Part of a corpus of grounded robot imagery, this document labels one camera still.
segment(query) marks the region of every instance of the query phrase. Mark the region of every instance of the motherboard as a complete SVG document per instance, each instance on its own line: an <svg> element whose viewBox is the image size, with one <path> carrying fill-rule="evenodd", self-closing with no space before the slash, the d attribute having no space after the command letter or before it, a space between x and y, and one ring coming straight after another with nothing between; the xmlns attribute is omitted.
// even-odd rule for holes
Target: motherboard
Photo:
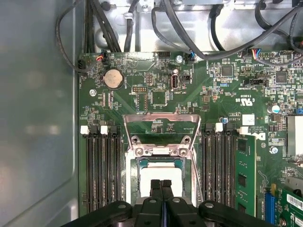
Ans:
<svg viewBox="0 0 303 227"><path fill-rule="evenodd" d="M283 63L296 53L260 56ZM174 196L194 205L303 227L302 194L287 185L303 180L302 62L134 52L84 54L79 67L96 59L79 74L81 216L116 200L134 205L150 180L170 179Z"/></svg>

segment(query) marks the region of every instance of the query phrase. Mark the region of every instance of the blue wire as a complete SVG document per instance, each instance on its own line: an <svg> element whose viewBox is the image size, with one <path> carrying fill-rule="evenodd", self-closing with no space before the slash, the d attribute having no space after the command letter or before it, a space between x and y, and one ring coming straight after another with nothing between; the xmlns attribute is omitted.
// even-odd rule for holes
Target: blue wire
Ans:
<svg viewBox="0 0 303 227"><path fill-rule="evenodd" d="M259 57L259 53L261 52L261 49L259 49L258 51L257 51L257 54L256 54L256 59Z"/></svg>

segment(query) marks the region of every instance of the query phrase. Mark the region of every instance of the blue connector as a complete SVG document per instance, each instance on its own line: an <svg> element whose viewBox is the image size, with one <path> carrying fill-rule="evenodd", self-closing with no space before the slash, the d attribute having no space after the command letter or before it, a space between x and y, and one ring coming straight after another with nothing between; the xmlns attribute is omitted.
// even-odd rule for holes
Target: blue connector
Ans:
<svg viewBox="0 0 303 227"><path fill-rule="evenodd" d="M275 224L275 202L276 198L269 192L265 193L265 221Z"/></svg>

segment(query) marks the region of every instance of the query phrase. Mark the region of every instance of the black cable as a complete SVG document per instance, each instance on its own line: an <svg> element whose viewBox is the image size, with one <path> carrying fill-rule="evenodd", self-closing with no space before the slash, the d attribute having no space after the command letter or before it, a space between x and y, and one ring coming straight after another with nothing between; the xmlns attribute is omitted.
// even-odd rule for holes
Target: black cable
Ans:
<svg viewBox="0 0 303 227"><path fill-rule="evenodd" d="M155 32L155 34L157 35L157 37L162 41L164 42L165 44L177 49L177 50L180 50L182 52L185 52L185 53L188 53L190 54L191 51L189 50L185 50L183 49L182 47L172 43L171 41L169 41L167 38L164 37L164 35L162 35L162 33L158 30L157 28L157 16L156 16L156 12L157 11L160 11L160 8L159 7L154 7L152 10L152 13L151 13L151 17L152 17L152 20L151 20L151 24L152 24L152 28L153 28L153 31Z"/></svg>
<svg viewBox="0 0 303 227"><path fill-rule="evenodd" d="M77 5L79 5L83 0L75 0L74 3L69 6L66 10L64 10L57 18L56 20L56 27L55 27L55 34L56 34L56 40L57 40L57 43L58 43L58 46L59 46L59 49L60 49L60 52L63 56L63 58L66 60L67 64L69 66L71 66L75 71L77 72L88 72L90 71L96 64L97 64L97 61L93 62L91 65L88 66L88 68L86 69L79 69L78 67L74 66L73 63L70 61L70 59L68 58L65 50L64 50L64 47L63 47L63 44L62 44L62 40L61 40L61 35L60 35L60 24L61 24L61 21L62 19L65 17L66 14L68 14L70 11L72 11Z"/></svg>
<svg viewBox="0 0 303 227"><path fill-rule="evenodd" d="M95 17L96 17L97 21L99 22L100 28L101 28L101 30L103 32L103 36L104 36L104 38L106 40L106 43L107 43L107 46L108 46L109 50L111 52L116 52L116 49L115 49L114 44L112 42L112 39L111 39L109 33L107 32L107 30L105 28L105 25L103 23L103 20L102 20L101 16L98 14L98 11L96 9L95 4L91 1L90 5L91 5L91 8L93 9L93 12L95 14Z"/></svg>
<svg viewBox="0 0 303 227"><path fill-rule="evenodd" d="M255 8L255 19L258 23L258 25L263 28L265 31L269 30L272 26L262 17L262 14L261 14L261 7L262 7L262 4L264 3L264 0L260 0L257 5L256 5L256 8ZM288 34L283 31L283 30L280 30L280 29L277 29L276 31L273 32L274 34L276 35L279 35L281 36L283 39L286 40L286 42L289 43L289 39L288 39Z"/></svg>
<svg viewBox="0 0 303 227"><path fill-rule="evenodd" d="M292 22L290 24L290 28L289 28L290 45L295 51L297 51L299 53L303 53L303 50L296 47L294 44L294 26L295 26L297 19L298 19L298 13L293 17Z"/></svg>
<svg viewBox="0 0 303 227"><path fill-rule="evenodd" d="M131 6L129 7L128 12L134 14L134 10L136 9L140 0L133 0ZM133 36L133 20L127 19L126 20L126 38L124 44L124 52L130 52L131 44L132 44L132 36Z"/></svg>
<svg viewBox="0 0 303 227"><path fill-rule="evenodd" d="M254 45L260 43L262 40L267 38L271 33L273 33L277 28L279 28L283 23L285 23L289 18L293 17L297 12L302 10L303 8L301 7L295 7L292 9L290 12L288 12L284 17L282 17L278 22L276 22L269 30L265 31L258 37L254 38L250 42L239 46L235 49L232 49L230 51L225 51L217 54L203 54L199 48L195 45L195 43L191 40L191 38L188 36L187 32L185 31L184 27L181 25L173 7L170 2L170 0L162 0L162 2L165 5L166 8L166 14L171 21L173 28L181 38L181 40L196 54L198 55L201 59L204 60L219 60L222 58L227 58L233 54L236 54L238 52L241 52L243 50L246 50L250 47L253 47Z"/></svg>
<svg viewBox="0 0 303 227"><path fill-rule="evenodd" d="M91 5L88 3L88 48L90 53L95 53L94 39L94 13Z"/></svg>
<svg viewBox="0 0 303 227"><path fill-rule="evenodd" d="M211 32L214 44L218 48L219 51L225 51L225 49L222 47L221 43L219 42L219 39L218 39L217 33L216 33L216 20L217 20L217 17L220 15L222 9L223 9L223 4L218 4L218 5L214 5L209 12L210 32Z"/></svg>
<svg viewBox="0 0 303 227"><path fill-rule="evenodd" d="M262 64L265 64L265 65L269 65L269 66L273 66L273 67L282 67L282 66L287 66L287 65L291 65L291 64L294 64L294 63L297 63L299 62L300 60L303 59L303 54L301 54L300 57L292 60L292 61L289 61L289 62L285 62L285 63L272 63L271 61L267 61L267 60L262 60L260 58L257 58L256 61L262 63Z"/></svg>
<svg viewBox="0 0 303 227"><path fill-rule="evenodd" d="M116 38L116 35L115 35L114 31L113 31L112 26L110 25L110 23L109 23L106 15L105 15L105 13L104 13L101 5L100 5L99 0L91 0L91 1L94 3L99 16L101 17L102 21L104 22L104 27L108 31L108 33L109 33L109 35L111 37L111 40L112 40L113 45L114 45L114 47L116 49L116 52L121 52L121 48L119 46L119 42L118 42L118 40Z"/></svg>

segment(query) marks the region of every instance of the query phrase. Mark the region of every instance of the ram slot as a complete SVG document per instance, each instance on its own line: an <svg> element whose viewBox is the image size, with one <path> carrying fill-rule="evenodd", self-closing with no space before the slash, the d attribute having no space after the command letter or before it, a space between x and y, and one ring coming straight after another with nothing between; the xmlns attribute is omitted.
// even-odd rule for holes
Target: ram slot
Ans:
<svg viewBox="0 0 303 227"><path fill-rule="evenodd" d="M92 138L87 137L86 138L86 184L87 184L87 212L92 212L92 187L91 187L91 148L92 148Z"/></svg>
<svg viewBox="0 0 303 227"><path fill-rule="evenodd" d="M234 156L233 156L233 137L232 135L225 136L225 188L226 200L225 204L229 207L234 207Z"/></svg>
<svg viewBox="0 0 303 227"><path fill-rule="evenodd" d="M206 146L206 140L207 140L207 136L202 136L202 140L201 140L201 186L202 186L202 194L203 194L203 198L206 200L208 198L207 196L207 155L206 155L206 151L207 151L207 146Z"/></svg>
<svg viewBox="0 0 303 227"><path fill-rule="evenodd" d="M97 209L100 209L103 206L103 157L102 157L102 138L98 137L98 152L96 155L97 158L97 194L98 194L98 203Z"/></svg>
<svg viewBox="0 0 303 227"><path fill-rule="evenodd" d="M237 143L235 142L236 138L233 136L230 136L230 153L231 153L231 158L230 158L230 162L231 162L231 179L232 179L232 190L231 190L231 198L232 198L232 202L231 202L231 207L234 208L235 207L235 199L236 199L236 195L235 195L235 189L236 189L236 183L235 183L235 151L237 150Z"/></svg>
<svg viewBox="0 0 303 227"><path fill-rule="evenodd" d="M225 162L226 162L226 157L225 157L225 152L226 152L226 143L225 143L226 136L222 136L221 139L221 203L226 205L226 170L225 170Z"/></svg>
<svg viewBox="0 0 303 227"><path fill-rule="evenodd" d="M102 138L102 158L103 158L103 176L102 176L102 206L105 206L108 204L109 199L108 199L108 185L109 185L109 178L108 178L108 150L109 150L109 144L108 144L108 137L103 136Z"/></svg>
<svg viewBox="0 0 303 227"><path fill-rule="evenodd" d="M211 155L210 155L210 160L212 162L212 187L211 187L211 190L212 190L212 200L216 200L216 197L217 197L217 173L216 173L216 144L217 144L217 141L216 141L216 136L213 135L213 139L212 139L212 151L211 151Z"/></svg>
<svg viewBox="0 0 303 227"><path fill-rule="evenodd" d="M116 199L121 200L122 187L121 187L121 141L120 137L115 137L115 153L116 153Z"/></svg>
<svg viewBox="0 0 303 227"><path fill-rule="evenodd" d="M110 188L111 188L111 201L116 201L116 141L115 138L110 139L111 147L110 147Z"/></svg>
<svg viewBox="0 0 303 227"><path fill-rule="evenodd" d="M212 188L213 188L213 136L206 137L206 174L207 174L207 200L213 200Z"/></svg>
<svg viewBox="0 0 303 227"><path fill-rule="evenodd" d="M97 189L96 189L96 138L87 138L87 190L88 190L88 212L97 209Z"/></svg>
<svg viewBox="0 0 303 227"><path fill-rule="evenodd" d="M216 182L216 201L217 202L222 202L222 173L221 173L221 165L222 165L222 159L221 159L221 155L222 155L222 135L221 133L217 133L216 137L215 137L215 141L216 141L216 149L215 149L215 182Z"/></svg>

